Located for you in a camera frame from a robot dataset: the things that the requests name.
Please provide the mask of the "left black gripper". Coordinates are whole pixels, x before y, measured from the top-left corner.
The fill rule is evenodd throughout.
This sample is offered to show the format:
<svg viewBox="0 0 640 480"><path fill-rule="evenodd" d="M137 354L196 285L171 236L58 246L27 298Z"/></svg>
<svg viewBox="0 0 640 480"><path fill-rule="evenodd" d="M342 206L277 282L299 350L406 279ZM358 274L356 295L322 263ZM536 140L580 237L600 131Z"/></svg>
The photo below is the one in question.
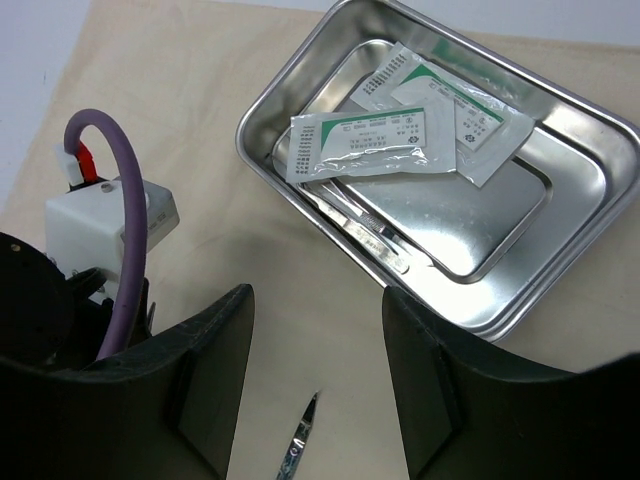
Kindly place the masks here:
<svg viewBox="0 0 640 480"><path fill-rule="evenodd" d="M114 313L91 296L106 275L90 267L69 277L44 253L1 234L1 368L85 370L96 361Z"/></svg>

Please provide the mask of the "stainless steel instrument tray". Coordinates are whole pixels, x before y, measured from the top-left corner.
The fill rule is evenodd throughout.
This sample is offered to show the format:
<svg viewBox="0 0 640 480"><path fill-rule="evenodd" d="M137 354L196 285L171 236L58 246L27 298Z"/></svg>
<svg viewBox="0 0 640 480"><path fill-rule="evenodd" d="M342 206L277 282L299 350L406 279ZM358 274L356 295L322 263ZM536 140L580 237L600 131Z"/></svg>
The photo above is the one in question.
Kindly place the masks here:
<svg viewBox="0 0 640 480"><path fill-rule="evenodd" d="M289 126L355 111L351 93L402 43L534 119L531 136L482 187L457 174L347 180L344 190L413 244L399 273L285 183ZM341 1L241 119L240 157L381 286L497 341L515 328L639 193L631 122L397 1Z"/></svg>

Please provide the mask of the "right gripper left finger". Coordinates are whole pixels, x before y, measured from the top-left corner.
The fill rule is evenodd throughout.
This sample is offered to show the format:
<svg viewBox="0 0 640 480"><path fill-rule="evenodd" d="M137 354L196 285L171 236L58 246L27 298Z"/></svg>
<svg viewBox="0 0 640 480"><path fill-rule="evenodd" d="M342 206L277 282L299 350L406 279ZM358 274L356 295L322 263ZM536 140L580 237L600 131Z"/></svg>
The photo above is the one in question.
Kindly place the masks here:
<svg viewBox="0 0 640 480"><path fill-rule="evenodd" d="M231 289L181 323L80 371L1 363L5 479L223 479L254 326Z"/></svg>

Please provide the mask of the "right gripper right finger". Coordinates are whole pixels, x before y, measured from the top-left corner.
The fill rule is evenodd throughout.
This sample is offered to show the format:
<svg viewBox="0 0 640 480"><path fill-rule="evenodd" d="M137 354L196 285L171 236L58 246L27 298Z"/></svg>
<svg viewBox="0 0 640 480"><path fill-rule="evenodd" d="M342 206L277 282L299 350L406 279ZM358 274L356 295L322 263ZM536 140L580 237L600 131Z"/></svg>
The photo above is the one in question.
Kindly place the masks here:
<svg viewBox="0 0 640 480"><path fill-rule="evenodd" d="M401 288L384 341L413 479L635 479L639 357L581 373L503 350Z"/></svg>

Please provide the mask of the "steel tweezers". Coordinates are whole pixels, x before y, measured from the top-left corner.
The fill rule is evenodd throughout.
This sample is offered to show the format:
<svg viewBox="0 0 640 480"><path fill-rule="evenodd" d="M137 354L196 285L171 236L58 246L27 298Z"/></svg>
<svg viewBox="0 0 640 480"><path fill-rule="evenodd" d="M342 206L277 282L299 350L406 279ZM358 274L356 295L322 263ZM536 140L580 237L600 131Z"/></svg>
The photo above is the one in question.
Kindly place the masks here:
<svg viewBox="0 0 640 480"><path fill-rule="evenodd" d="M365 225L381 240L386 242L393 250L401 248L408 255L417 258L427 267L435 267L435 263L429 255L399 236L397 232L388 226L382 219L370 213L365 207L349 197L345 189L341 188L335 181L330 180L321 182L318 187L325 195L331 196L340 205L353 213L363 225Z"/></svg>

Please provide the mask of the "beige surgical wrap cloth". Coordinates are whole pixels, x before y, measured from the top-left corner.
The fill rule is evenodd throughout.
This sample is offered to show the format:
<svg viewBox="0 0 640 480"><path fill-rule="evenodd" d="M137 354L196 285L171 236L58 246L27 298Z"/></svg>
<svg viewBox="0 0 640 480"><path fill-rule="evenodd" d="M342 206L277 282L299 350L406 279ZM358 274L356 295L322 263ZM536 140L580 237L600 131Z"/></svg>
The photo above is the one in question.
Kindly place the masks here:
<svg viewBox="0 0 640 480"><path fill-rule="evenodd" d="M154 333L253 286L255 326L228 479L274 479L311 396L295 479L409 479L382 288L239 158L240 118L321 14L209 1L95 1L4 212L44 246L66 190L53 152L76 111L111 115L181 221L147 260ZM639 48L471 33L639 126ZM639 199L498 343L563 370L639 351Z"/></svg>

